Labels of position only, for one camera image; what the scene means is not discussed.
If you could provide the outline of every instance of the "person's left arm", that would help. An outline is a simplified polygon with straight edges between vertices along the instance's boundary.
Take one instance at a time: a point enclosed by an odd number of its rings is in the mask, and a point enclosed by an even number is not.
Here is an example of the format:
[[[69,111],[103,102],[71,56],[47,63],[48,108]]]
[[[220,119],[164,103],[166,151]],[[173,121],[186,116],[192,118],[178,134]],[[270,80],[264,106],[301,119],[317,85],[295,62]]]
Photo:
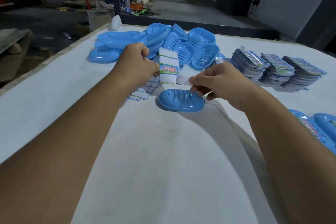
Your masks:
[[[70,223],[114,118],[137,86],[158,75],[148,48],[128,45],[113,70],[0,165],[2,223]]]

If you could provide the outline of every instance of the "forearm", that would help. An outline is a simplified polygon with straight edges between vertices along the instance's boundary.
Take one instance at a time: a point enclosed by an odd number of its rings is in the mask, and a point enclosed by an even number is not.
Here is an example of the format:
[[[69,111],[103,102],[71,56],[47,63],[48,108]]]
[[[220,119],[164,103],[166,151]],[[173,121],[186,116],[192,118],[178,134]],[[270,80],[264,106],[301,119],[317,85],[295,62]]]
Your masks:
[[[336,157],[261,89],[246,115],[292,223],[334,223]]]
[[[0,165],[3,223],[70,223],[126,97],[127,92],[109,74]]]

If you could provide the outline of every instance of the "hand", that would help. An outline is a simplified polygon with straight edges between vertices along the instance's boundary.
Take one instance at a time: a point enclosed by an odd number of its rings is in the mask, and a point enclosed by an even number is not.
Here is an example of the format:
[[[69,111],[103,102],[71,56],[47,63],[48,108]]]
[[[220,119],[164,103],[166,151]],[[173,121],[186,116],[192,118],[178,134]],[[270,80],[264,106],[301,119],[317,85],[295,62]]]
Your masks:
[[[148,54],[149,50],[143,43],[129,44],[120,54],[111,73],[127,91],[143,86],[152,76],[159,75],[159,65],[147,59]]]
[[[252,96],[258,95],[263,89],[247,79],[240,71],[228,62],[214,65],[189,78],[193,85],[191,92],[207,96],[207,100],[222,98],[234,108],[244,111],[251,104]]]

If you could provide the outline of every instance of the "person's left hand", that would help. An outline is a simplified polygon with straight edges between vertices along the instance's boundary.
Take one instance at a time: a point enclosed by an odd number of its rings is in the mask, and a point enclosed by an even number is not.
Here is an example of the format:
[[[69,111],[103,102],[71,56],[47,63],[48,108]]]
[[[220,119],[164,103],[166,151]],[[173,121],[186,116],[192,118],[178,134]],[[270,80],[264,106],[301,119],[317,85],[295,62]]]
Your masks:
[[[148,48],[143,43],[129,44],[111,73],[126,86],[127,90],[145,85],[152,76],[158,76],[159,64],[147,59]]]

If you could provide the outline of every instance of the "person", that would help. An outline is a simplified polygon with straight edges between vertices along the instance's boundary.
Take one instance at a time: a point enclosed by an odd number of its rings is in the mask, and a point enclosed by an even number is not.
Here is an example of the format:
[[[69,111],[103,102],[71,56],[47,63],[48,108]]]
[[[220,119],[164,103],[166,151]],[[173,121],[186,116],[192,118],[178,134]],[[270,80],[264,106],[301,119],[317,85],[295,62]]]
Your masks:
[[[70,223],[119,108],[158,75],[148,53],[141,43],[126,46],[105,78],[0,165],[2,223]],[[291,223],[336,223],[336,156],[286,107],[229,63],[190,82],[198,96],[245,112]]]

